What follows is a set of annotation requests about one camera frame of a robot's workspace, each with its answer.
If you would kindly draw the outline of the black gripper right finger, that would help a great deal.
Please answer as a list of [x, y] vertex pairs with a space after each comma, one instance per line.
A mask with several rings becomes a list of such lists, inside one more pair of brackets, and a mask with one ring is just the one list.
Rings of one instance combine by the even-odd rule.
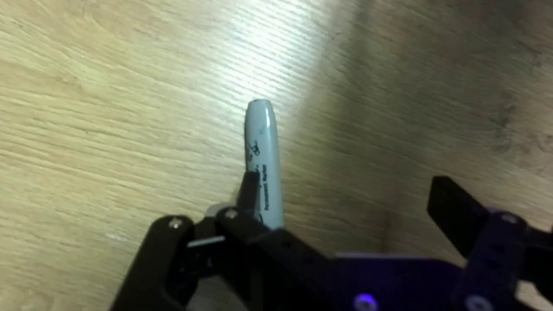
[[433, 176], [426, 213], [466, 259], [454, 306], [461, 311], [533, 311], [516, 297], [519, 282], [553, 303], [553, 232], [480, 204], [449, 176]]

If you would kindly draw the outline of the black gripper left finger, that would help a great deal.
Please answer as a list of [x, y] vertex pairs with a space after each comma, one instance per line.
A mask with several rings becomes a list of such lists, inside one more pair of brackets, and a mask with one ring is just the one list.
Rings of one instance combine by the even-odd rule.
[[238, 201], [195, 223], [155, 220], [108, 311], [186, 311], [201, 280], [217, 277], [246, 311], [338, 311], [331, 261], [286, 230], [253, 216], [258, 176], [241, 178]]

